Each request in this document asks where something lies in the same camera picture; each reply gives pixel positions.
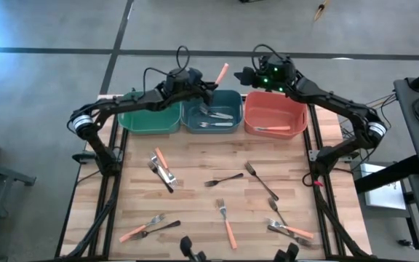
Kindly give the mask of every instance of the wooden table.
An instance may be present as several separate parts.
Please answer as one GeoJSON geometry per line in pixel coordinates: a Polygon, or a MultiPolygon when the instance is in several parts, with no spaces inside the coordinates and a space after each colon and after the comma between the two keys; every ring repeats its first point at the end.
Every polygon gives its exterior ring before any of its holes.
{"type": "MultiPolygon", "coordinates": [[[[337,115],[323,108],[316,111],[324,145],[341,142],[337,115]]],[[[112,117],[100,131],[100,137],[106,143],[111,125],[112,117]]],[[[324,258],[313,191],[301,182],[303,175],[309,172],[303,136],[298,135],[292,140],[264,138],[247,134],[243,124],[237,132],[228,135],[192,135],[185,127],[171,135],[129,135],[109,258],[182,260],[185,258],[179,248],[180,239],[188,235],[193,242],[193,250],[203,250],[208,259],[272,260],[278,249],[286,250],[295,240],[267,230],[266,218],[279,218],[268,205],[266,190],[244,169],[247,160],[279,196],[277,204],[286,222],[314,233],[314,248],[309,250],[299,246],[298,258],[324,258]],[[179,186],[174,194],[169,194],[147,167],[148,153],[157,146],[178,179],[179,186]],[[245,174],[243,178],[226,181],[213,188],[203,185],[207,180],[240,172],[245,174]],[[236,250],[231,249],[222,215],[215,206],[217,198],[224,198],[226,202],[227,216],[239,246],[236,250]],[[120,236],[160,213],[165,213],[166,219],[149,229],[176,220],[180,220],[182,225],[158,231],[142,240],[119,242],[120,236]]],[[[348,165],[338,164],[337,167],[348,168],[348,165]]],[[[94,164],[82,166],[79,179],[96,170],[94,164]]],[[[340,222],[361,249],[370,253],[352,176],[333,171],[331,180],[340,222]]],[[[77,186],[61,255],[72,251],[92,225],[100,181],[101,175],[96,175],[77,186]]],[[[329,221],[328,232],[332,250],[336,253],[329,221]]],[[[100,231],[98,253],[103,247],[102,233],[104,229],[100,231]]]]}

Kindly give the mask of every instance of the floor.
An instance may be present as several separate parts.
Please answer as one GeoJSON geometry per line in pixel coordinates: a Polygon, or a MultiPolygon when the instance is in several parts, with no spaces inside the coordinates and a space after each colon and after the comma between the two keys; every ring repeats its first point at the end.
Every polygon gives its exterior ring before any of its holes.
{"type": "MultiPolygon", "coordinates": [[[[176,67],[184,44],[191,66],[215,79],[251,66],[259,43],[292,54],[306,76],[357,102],[391,93],[392,82],[419,75],[419,0],[334,0],[316,23],[321,0],[0,0],[0,163],[38,178],[16,186],[0,222],[0,255],[9,261],[52,258],[84,143],[65,129],[72,110],[102,94],[142,88],[143,69],[176,67]]],[[[147,89],[162,81],[147,78],[147,89]]],[[[251,91],[233,77],[221,89],[251,91]]],[[[414,154],[397,103],[385,108],[394,126],[371,160],[414,154]]],[[[368,218],[373,253],[419,261],[400,247],[403,218],[368,218]]]]}

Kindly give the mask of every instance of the table leg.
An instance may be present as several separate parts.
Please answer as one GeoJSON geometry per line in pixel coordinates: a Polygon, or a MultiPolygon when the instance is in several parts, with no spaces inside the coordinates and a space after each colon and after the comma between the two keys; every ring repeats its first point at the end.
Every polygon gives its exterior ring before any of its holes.
{"type": "Polygon", "coordinates": [[[419,174],[419,159],[416,155],[408,157],[381,171],[355,180],[356,193],[364,193],[381,186],[399,181],[409,175],[419,174]]]}

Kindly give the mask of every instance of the orange handle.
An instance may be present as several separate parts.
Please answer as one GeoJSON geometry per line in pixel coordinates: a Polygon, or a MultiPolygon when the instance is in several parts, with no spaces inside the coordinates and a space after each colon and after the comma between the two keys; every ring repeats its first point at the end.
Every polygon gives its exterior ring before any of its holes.
{"type": "Polygon", "coordinates": [[[224,66],[223,66],[223,70],[221,70],[221,72],[219,73],[218,78],[216,79],[215,84],[221,83],[221,80],[223,80],[223,78],[226,75],[228,69],[229,69],[229,64],[225,63],[224,66]]]}
{"type": "Polygon", "coordinates": [[[285,127],[267,127],[267,130],[274,130],[274,131],[289,131],[290,127],[289,126],[285,126],[285,127]]]}
{"type": "Polygon", "coordinates": [[[293,227],[290,227],[290,226],[283,226],[283,228],[285,228],[287,230],[290,230],[292,232],[295,232],[295,233],[301,235],[302,237],[308,237],[309,239],[313,239],[313,234],[310,233],[310,232],[307,232],[307,231],[304,231],[304,230],[301,230],[301,229],[294,229],[293,227]]]}
{"type": "Polygon", "coordinates": [[[167,163],[166,160],[164,160],[163,153],[161,153],[161,150],[159,148],[155,148],[154,151],[156,151],[156,155],[158,155],[159,161],[161,161],[161,164],[164,165],[164,168],[167,169],[167,163]]]}
{"type": "Polygon", "coordinates": [[[122,236],[120,239],[119,239],[119,241],[122,243],[122,242],[124,242],[124,241],[126,241],[126,240],[128,240],[130,237],[132,237],[134,234],[136,234],[136,233],[138,233],[138,232],[140,232],[140,231],[142,231],[143,229],[145,229],[145,225],[143,225],[143,226],[141,226],[141,227],[138,227],[138,228],[136,228],[136,229],[134,229],[133,231],[131,231],[131,232],[129,232],[129,233],[127,233],[127,234],[125,234],[124,236],[122,236]]]}
{"type": "Polygon", "coordinates": [[[229,241],[231,242],[232,249],[237,248],[237,242],[236,238],[234,237],[234,234],[232,234],[231,225],[229,225],[229,221],[226,219],[226,229],[227,229],[227,235],[229,235],[229,241]]]}

